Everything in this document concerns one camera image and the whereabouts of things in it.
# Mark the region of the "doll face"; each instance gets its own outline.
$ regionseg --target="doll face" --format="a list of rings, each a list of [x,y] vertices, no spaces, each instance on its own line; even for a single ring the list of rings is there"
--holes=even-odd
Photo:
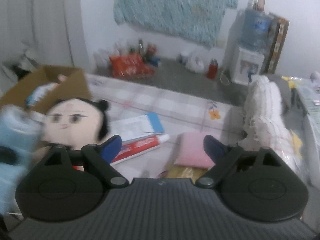
[[[102,121],[102,113],[91,104],[79,99],[63,101],[47,114],[44,140],[78,150],[97,142]]]

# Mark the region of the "red plastic bag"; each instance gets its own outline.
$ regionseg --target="red plastic bag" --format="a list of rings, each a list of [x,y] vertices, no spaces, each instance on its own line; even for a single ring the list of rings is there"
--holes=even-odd
[[[140,54],[133,53],[120,56],[110,56],[112,76],[114,78],[144,78],[153,76],[155,71],[146,65]]]

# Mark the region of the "cardboard box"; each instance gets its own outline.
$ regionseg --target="cardboard box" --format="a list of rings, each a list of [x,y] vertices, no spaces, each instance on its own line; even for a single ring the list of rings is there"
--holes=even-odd
[[[50,91],[40,102],[30,109],[46,114],[58,99],[85,98],[91,99],[84,72],[76,67],[43,65],[37,71],[25,76],[13,88],[0,98],[0,109],[12,104],[25,108],[27,97],[40,85],[58,82],[58,75],[67,76],[57,88]]]

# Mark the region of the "pink sponge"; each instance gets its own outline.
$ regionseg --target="pink sponge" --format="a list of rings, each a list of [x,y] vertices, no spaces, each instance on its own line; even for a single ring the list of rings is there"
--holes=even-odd
[[[186,132],[182,135],[179,156],[176,165],[209,169],[214,162],[203,149],[203,139],[207,132]]]

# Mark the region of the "red can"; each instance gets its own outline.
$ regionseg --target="red can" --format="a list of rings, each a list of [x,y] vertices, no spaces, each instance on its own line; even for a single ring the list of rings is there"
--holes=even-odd
[[[218,62],[213,59],[209,65],[209,70],[207,72],[207,78],[214,79],[218,72]]]

